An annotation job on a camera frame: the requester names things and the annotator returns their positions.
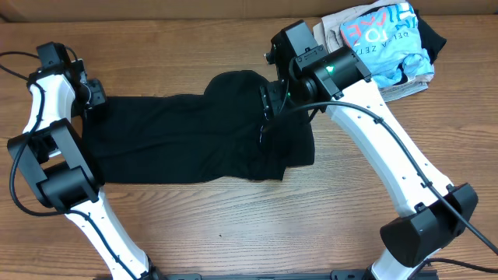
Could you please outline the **black t-shirt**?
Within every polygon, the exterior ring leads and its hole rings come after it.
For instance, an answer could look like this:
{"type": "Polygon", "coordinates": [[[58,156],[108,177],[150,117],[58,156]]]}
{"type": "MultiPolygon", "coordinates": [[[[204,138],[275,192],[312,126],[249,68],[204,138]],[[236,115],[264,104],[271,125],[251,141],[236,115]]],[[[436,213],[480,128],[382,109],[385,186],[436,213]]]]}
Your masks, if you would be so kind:
{"type": "Polygon", "coordinates": [[[268,84],[236,71],[214,77],[202,95],[111,96],[87,113],[82,140],[110,183],[281,180],[286,168],[314,163],[314,136],[305,112],[262,130],[268,84]]]}

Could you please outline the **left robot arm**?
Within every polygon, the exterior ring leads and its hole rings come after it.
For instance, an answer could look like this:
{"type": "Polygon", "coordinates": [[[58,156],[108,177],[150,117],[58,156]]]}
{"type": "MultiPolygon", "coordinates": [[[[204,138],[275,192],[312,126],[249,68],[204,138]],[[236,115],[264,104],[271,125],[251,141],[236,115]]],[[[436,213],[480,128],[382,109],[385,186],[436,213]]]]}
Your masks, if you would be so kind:
{"type": "Polygon", "coordinates": [[[88,79],[83,60],[64,44],[37,47],[40,67],[25,77],[32,96],[23,133],[8,140],[13,159],[9,192],[28,215],[63,215],[87,237],[110,270],[112,279],[161,279],[160,270],[127,234],[103,189],[103,173],[72,126],[107,101],[101,82],[88,79]],[[24,206],[15,189],[21,173],[44,213],[24,206]]]}

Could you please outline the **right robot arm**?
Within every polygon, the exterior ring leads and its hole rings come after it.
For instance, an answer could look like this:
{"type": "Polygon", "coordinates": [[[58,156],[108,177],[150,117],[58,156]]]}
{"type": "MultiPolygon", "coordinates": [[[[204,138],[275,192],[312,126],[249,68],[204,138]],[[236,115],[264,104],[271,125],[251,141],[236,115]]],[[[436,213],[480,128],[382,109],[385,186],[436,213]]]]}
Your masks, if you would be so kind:
{"type": "Polygon", "coordinates": [[[328,52],[304,21],[277,33],[266,60],[278,78],[260,89],[265,131],[293,114],[326,113],[356,143],[383,182],[397,217],[381,228],[385,249],[365,270],[334,279],[435,279],[435,253],[464,231],[478,204],[421,153],[384,102],[370,71],[347,47],[328,52]]]}

